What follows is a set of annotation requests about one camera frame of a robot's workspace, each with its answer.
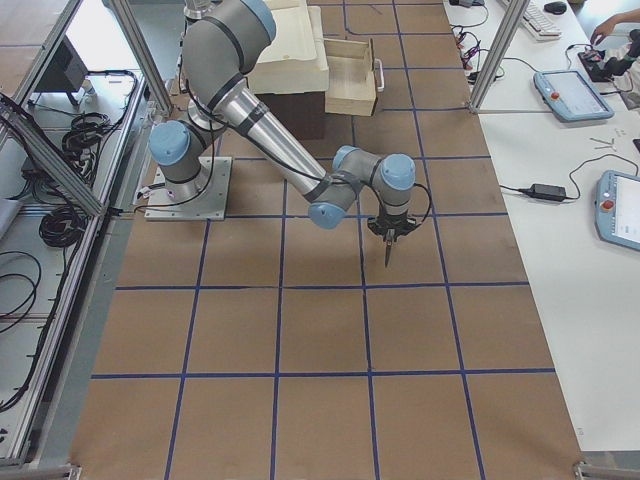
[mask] human hand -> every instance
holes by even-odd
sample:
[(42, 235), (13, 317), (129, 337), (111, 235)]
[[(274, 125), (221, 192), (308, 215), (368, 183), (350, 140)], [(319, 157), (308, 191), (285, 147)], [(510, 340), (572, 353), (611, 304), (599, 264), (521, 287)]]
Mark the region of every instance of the human hand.
[(609, 18), (607, 21), (598, 25), (591, 34), (591, 45), (598, 45), (602, 40), (607, 38), (613, 32), (613, 29), (616, 28), (617, 22), (613, 17)]

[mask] blue joint cap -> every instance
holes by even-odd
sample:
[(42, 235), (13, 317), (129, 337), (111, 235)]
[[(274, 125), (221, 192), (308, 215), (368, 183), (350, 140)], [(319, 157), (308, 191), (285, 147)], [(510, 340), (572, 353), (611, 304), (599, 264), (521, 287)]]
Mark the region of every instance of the blue joint cap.
[(269, 35), (269, 43), (276, 38), (276, 21), (269, 7), (262, 0), (242, 0), (249, 10), (251, 10)]
[(190, 143), (189, 130), (175, 120), (161, 123), (149, 135), (151, 155), (163, 167), (169, 167), (182, 160)]
[(343, 160), (347, 155), (349, 155), (354, 150), (360, 150), (359, 148), (352, 147), (351, 145), (343, 145), (336, 152), (336, 156), (333, 157), (333, 163), (331, 164), (332, 170), (335, 172), (342, 165)]
[(311, 221), (327, 230), (336, 228), (346, 214), (347, 212), (333, 203), (316, 202), (309, 205)]
[(380, 175), (391, 188), (409, 190), (416, 181), (416, 164), (411, 157), (394, 153), (382, 161)]

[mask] tablet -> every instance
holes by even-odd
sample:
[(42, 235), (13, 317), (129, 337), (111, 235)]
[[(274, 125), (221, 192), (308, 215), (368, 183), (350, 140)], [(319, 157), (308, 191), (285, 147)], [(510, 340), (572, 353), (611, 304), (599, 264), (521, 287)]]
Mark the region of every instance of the tablet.
[(562, 122), (613, 117), (613, 110), (600, 92), (577, 70), (536, 72), (533, 83), (542, 99)]
[(640, 250), (640, 177), (607, 170), (598, 182), (596, 195), (600, 237)]

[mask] drawer handle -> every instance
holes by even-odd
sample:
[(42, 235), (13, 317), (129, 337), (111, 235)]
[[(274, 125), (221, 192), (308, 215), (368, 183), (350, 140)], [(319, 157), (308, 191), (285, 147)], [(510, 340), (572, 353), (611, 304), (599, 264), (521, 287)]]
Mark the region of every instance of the drawer handle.
[(384, 92), (384, 68), (382, 67), (382, 60), (380, 60), (379, 58), (376, 58), (374, 59), (374, 62), (378, 67), (378, 72), (380, 72), (380, 75), (379, 75), (380, 86), (376, 85), (376, 90), (378, 91), (378, 93)]

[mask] person's arm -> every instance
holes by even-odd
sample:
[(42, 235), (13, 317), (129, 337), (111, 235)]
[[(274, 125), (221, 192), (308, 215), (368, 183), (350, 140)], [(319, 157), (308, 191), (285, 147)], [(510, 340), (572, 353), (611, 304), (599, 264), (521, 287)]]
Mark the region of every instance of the person's arm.
[(598, 45), (602, 40), (611, 35), (613, 29), (616, 28), (616, 25), (619, 23), (636, 22), (640, 22), (640, 8), (613, 15), (595, 28), (591, 35), (591, 44)]

